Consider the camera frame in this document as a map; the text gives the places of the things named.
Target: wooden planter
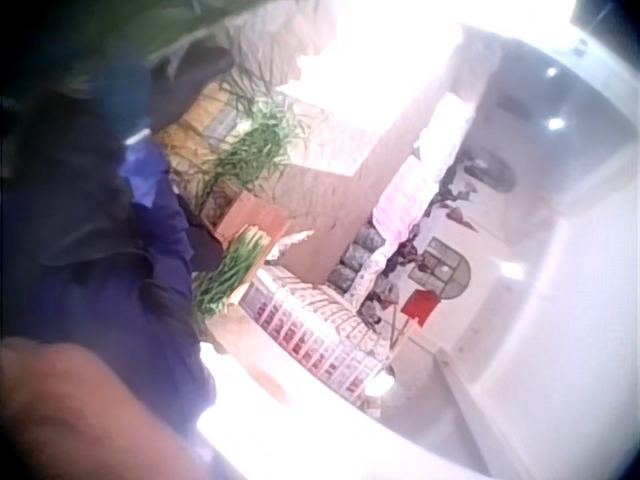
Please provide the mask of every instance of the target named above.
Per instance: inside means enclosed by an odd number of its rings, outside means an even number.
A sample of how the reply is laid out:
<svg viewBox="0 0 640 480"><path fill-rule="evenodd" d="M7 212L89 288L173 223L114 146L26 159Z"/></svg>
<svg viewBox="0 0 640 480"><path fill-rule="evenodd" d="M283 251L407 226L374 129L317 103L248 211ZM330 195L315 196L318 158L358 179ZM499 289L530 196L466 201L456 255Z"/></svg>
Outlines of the wooden planter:
<svg viewBox="0 0 640 480"><path fill-rule="evenodd" d="M290 220L283 209L234 185L223 183L217 190L205 203L200 218L209 233L222 243L225 250L247 226L256 226L271 238L241 286L231 296L229 303L237 304L269 252L287 232ZM217 197L220 195L226 195L228 200L221 201Z"/></svg>

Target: red object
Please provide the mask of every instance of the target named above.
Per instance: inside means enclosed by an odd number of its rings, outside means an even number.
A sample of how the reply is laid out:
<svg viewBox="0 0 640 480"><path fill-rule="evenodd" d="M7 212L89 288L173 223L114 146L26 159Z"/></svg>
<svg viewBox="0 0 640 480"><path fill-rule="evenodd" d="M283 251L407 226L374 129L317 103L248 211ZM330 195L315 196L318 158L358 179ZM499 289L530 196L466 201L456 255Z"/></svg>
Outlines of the red object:
<svg viewBox="0 0 640 480"><path fill-rule="evenodd" d="M439 303L440 298L433 290L414 290L400 311L422 327Z"/></svg>

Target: blue jacket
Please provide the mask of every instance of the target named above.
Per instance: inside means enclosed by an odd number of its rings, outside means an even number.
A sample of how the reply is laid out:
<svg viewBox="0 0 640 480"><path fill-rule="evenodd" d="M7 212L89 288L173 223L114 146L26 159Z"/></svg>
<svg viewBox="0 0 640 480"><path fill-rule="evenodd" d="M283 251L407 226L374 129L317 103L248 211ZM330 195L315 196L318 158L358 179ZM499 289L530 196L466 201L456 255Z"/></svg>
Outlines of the blue jacket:
<svg viewBox="0 0 640 480"><path fill-rule="evenodd" d="M190 324L193 252L166 159L150 143L138 154L138 187L136 179L130 181L143 248L84 268L45 268L29 293L28 315L10 333L92 350L138 399L186 436L214 402ZM139 203L137 188L151 200ZM151 196L149 189L155 190Z"/></svg>

